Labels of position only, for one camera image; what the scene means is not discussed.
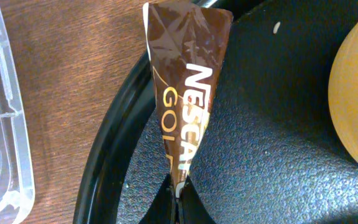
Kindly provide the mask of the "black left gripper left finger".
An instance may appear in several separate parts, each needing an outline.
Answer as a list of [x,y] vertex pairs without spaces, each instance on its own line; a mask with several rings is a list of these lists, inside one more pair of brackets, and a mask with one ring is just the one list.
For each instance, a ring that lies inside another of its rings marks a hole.
[[176,223],[177,203],[170,174],[162,182],[150,208],[139,224]]

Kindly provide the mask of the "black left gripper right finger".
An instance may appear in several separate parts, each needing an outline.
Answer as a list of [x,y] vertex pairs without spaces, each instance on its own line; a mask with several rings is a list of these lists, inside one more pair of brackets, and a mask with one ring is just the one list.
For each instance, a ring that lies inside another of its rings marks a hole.
[[186,178],[178,201],[179,224],[216,224],[205,209],[190,179]]

